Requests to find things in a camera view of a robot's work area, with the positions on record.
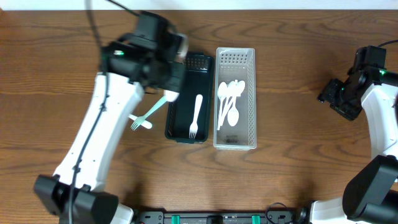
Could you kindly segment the white spoon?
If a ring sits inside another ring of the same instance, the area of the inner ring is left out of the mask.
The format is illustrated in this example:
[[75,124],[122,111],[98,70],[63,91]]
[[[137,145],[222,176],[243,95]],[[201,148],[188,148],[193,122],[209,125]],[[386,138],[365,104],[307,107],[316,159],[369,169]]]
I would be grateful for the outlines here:
[[228,87],[224,91],[224,99],[221,100],[220,104],[220,114],[219,114],[219,119],[218,119],[218,126],[221,127],[224,123],[226,114],[227,114],[227,107],[229,103],[229,99],[233,96],[233,91],[236,88],[236,82],[231,81],[228,84]]
[[164,90],[164,96],[167,102],[174,102],[178,98],[179,93],[170,90]]
[[246,85],[245,82],[244,82],[243,80],[241,80],[241,81],[235,80],[235,82],[236,82],[236,88],[235,88],[234,91],[233,91],[233,96],[229,99],[226,117],[227,117],[227,115],[228,115],[229,109],[231,108],[231,104],[232,104],[232,99],[233,99],[233,97],[234,97],[234,96],[240,97],[241,94],[243,93],[243,90],[244,90],[245,85]]

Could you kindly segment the white plastic fork underneath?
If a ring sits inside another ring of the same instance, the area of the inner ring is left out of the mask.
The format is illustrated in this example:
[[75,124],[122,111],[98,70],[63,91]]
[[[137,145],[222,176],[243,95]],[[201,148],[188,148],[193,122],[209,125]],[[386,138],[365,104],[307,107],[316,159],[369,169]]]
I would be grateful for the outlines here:
[[151,129],[152,128],[152,123],[147,121],[147,120],[145,120],[145,119],[140,119],[140,117],[137,117],[137,116],[135,116],[133,114],[130,114],[129,118],[134,121],[133,124],[131,125],[131,129],[132,130],[136,130],[139,126],[143,126],[146,129]]

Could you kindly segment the white spoon bowl up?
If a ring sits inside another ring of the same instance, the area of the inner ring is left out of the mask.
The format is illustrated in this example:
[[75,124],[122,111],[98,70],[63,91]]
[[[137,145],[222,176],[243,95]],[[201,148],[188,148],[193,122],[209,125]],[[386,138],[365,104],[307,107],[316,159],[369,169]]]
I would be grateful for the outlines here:
[[220,128],[221,124],[221,115],[223,109],[223,100],[226,98],[226,94],[228,93],[228,86],[225,82],[221,82],[218,87],[218,98],[220,100],[220,107],[218,112],[218,129]]

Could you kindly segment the mint green plastic fork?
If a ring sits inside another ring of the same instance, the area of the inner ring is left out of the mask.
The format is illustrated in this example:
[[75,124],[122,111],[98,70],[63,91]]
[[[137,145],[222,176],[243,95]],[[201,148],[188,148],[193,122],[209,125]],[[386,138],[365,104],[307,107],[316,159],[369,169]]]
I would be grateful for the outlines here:
[[166,103],[165,96],[163,96],[145,115],[139,116],[140,119],[147,119],[152,113],[154,113],[157,109],[159,109],[164,103]]

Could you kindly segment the white plastic fork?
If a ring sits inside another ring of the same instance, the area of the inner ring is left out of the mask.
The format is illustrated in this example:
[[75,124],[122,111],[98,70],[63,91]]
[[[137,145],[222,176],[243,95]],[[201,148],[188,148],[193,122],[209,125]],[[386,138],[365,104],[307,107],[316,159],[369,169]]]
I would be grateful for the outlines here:
[[193,120],[192,123],[190,125],[190,129],[189,129],[189,138],[190,139],[195,139],[196,135],[197,135],[197,131],[198,131],[198,115],[200,113],[200,109],[201,109],[201,104],[203,102],[203,96],[201,94],[198,94],[195,98],[195,107],[194,107],[194,113],[193,113]]

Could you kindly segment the white spoon bowl down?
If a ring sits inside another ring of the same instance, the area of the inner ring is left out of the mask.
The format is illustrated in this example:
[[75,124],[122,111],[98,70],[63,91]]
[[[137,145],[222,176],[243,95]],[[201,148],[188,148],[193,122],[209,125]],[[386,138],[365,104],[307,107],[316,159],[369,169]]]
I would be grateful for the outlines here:
[[239,120],[239,111],[236,108],[236,99],[237,97],[234,96],[232,99],[232,104],[231,104],[231,108],[228,111],[228,123],[230,126],[236,126],[236,124],[238,123]]

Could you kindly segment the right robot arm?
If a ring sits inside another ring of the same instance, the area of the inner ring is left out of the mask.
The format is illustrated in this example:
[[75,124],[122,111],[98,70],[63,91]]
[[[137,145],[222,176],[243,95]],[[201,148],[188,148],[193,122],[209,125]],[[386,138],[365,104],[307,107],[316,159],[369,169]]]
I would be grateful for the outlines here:
[[349,119],[366,113],[372,159],[342,197],[311,204],[309,223],[397,223],[397,74],[358,70],[331,81],[319,98]]

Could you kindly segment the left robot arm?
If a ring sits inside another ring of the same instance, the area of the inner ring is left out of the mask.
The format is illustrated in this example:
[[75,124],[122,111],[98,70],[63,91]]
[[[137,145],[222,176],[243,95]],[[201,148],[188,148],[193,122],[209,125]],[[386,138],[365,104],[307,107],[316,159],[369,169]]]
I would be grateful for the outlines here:
[[53,176],[39,175],[34,192],[60,223],[131,223],[134,210],[105,191],[111,160],[145,87],[176,99],[188,45],[143,47],[112,42],[102,49],[101,70],[78,134]]

